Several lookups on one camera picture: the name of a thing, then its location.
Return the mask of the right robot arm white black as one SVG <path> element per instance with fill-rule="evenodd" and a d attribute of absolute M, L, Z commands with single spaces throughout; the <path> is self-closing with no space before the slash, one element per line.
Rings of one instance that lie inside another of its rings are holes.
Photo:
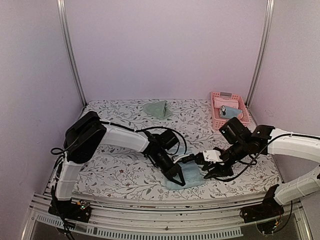
<path fill-rule="evenodd" d="M 292 131 L 285 131 L 272 125 L 258 125 L 250 131 L 236 117 L 228 120 L 219 132 L 229 143 L 229 148 L 205 150 L 202 153 L 208 173 L 205 179 L 215 178 L 221 182 L 235 179 L 232 165 L 253 156 L 270 155 L 277 160 L 294 160 L 307 163 L 302 170 L 294 170 L 296 178 L 272 186 L 259 206 L 262 218 L 269 218 L 282 206 L 295 199 L 306 197 L 320 190 L 320 138 Z"/>

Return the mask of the light blue towel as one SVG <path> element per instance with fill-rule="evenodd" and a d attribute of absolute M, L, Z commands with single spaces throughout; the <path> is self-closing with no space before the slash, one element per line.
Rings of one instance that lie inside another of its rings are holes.
<path fill-rule="evenodd" d="M 203 176 L 200 173 L 198 165 L 194 161 L 188 163 L 182 163 L 178 161 L 178 164 L 181 167 L 183 177 L 185 180 L 185 185 L 180 186 L 172 181 L 169 181 L 167 178 L 164 179 L 164 186 L 167 190 L 177 191 L 187 188 L 193 188 L 200 186 L 205 183 Z"/>

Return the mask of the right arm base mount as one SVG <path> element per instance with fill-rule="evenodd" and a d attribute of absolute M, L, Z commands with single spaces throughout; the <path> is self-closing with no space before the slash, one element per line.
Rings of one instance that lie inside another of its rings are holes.
<path fill-rule="evenodd" d="M 284 212 L 284 208 L 273 198 L 266 198 L 262 201 L 262 203 L 241 208 L 239 216 L 244 220 L 245 223 L 251 223 L 277 217 L 282 215 Z"/>

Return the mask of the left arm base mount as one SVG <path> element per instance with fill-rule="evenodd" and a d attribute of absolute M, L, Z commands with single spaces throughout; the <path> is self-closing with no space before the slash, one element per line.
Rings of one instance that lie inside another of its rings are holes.
<path fill-rule="evenodd" d="M 91 217 L 91 204 L 87 201 L 72 202 L 72 200 L 52 200 L 48 213 L 78 222 L 88 223 Z"/>

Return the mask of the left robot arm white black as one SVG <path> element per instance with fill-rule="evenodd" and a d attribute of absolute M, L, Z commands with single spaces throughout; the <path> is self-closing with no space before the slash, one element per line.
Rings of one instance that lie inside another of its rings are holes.
<path fill-rule="evenodd" d="M 52 208 L 63 217 L 87 209 L 82 203 L 72 203 L 72 190 L 81 168 L 91 160 L 100 144 L 142 153 L 167 180 L 184 186 L 182 169 L 167 152 L 179 143 L 181 137 L 179 132 L 167 127 L 163 127 L 161 134 L 151 133 L 149 128 L 131 129 L 103 121 L 95 111 L 87 112 L 66 131 L 63 147 L 54 147 L 50 151 L 58 156 L 55 183 L 51 188 Z"/>

